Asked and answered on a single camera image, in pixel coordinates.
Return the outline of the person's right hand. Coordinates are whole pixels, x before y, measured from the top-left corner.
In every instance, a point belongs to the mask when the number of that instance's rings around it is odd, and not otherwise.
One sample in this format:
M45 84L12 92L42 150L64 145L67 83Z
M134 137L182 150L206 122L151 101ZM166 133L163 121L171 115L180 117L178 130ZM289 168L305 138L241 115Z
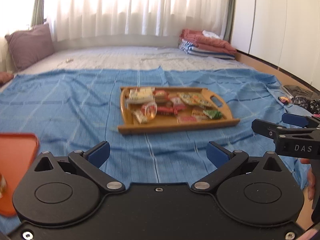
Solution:
M313 200L315 196L315 183L316 178L315 175L312 172L312 168L310 167L307 174L307 180L308 180L308 199Z

